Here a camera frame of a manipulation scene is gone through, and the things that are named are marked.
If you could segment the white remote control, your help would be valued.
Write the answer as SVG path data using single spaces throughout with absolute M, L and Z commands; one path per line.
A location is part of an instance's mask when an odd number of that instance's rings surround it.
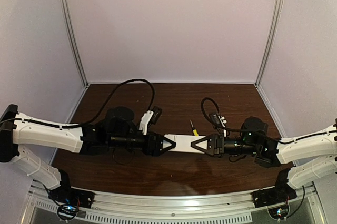
M 191 142 L 202 139 L 205 136 L 166 134 L 164 137 L 176 143 L 176 147 L 171 149 L 171 152 L 202 154 L 201 151 L 191 147 Z

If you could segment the yellow handled screwdriver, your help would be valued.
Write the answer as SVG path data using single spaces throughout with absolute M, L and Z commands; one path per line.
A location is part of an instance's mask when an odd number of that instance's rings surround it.
M 198 136 L 198 132 L 197 132 L 197 129 L 194 127 L 194 124 L 193 122 L 190 120 L 190 125 L 191 125 L 191 130 L 192 130 L 192 133 L 194 136 Z

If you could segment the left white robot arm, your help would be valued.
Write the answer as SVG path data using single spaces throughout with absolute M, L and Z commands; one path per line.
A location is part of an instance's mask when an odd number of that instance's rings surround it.
M 100 155 L 112 148 L 139 150 L 145 155 L 160 156 L 176 147 L 163 135 L 150 132 L 162 110 L 147 111 L 139 126 L 133 122 L 134 113 L 126 107 L 109 109 L 96 124 L 59 124 L 38 120 L 9 105 L 1 116 L 1 162 L 13 162 L 49 190 L 70 188 L 66 172 L 58 170 L 25 148 L 37 145 L 67 150 L 81 155 Z

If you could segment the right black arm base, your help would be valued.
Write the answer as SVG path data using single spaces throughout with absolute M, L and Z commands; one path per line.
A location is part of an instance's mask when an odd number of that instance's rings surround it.
M 289 201 L 296 197 L 296 191 L 288 185 L 252 192 L 255 208 L 268 207 L 269 216 L 277 221 L 285 220 L 288 217 L 290 214 Z

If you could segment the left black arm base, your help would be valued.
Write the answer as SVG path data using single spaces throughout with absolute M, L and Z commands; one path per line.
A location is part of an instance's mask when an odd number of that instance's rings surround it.
M 73 220 L 80 211 L 80 208 L 90 209 L 95 193 L 87 190 L 70 188 L 66 189 L 45 189 L 48 198 L 57 205 L 56 214 L 61 221 L 68 223 Z

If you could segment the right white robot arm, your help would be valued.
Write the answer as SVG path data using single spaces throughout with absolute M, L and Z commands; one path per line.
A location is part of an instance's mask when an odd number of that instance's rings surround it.
M 336 124 L 315 133 L 279 139 L 268 137 L 267 129 L 267 123 L 249 117 L 237 130 L 239 136 L 212 134 L 191 142 L 191 147 L 211 157 L 252 155 L 265 168 L 310 158 L 303 165 L 279 173 L 277 185 L 292 189 L 336 172 Z

